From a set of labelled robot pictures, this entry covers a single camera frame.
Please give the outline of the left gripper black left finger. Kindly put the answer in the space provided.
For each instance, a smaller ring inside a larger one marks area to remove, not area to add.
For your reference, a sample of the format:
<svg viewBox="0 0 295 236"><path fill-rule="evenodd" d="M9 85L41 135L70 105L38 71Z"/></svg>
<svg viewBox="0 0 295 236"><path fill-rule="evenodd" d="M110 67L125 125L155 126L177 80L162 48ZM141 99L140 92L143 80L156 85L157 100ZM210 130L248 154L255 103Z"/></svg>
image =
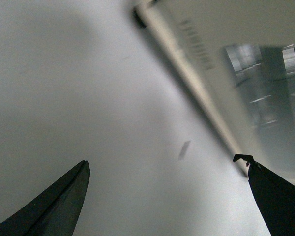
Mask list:
<svg viewBox="0 0 295 236"><path fill-rule="evenodd" d="M0 236L73 235L86 197L89 177L89 163L83 160L0 223Z"/></svg>

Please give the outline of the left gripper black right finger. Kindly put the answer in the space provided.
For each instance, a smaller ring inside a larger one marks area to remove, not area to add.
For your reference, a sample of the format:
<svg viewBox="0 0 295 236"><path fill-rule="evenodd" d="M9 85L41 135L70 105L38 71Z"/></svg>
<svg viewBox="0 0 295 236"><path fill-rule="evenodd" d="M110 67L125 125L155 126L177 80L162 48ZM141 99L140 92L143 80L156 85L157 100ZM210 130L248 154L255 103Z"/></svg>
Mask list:
<svg viewBox="0 0 295 236"><path fill-rule="evenodd" d="M272 236L295 236L295 186L252 155L235 154L233 161L246 161L248 182L264 222Z"/></svg>

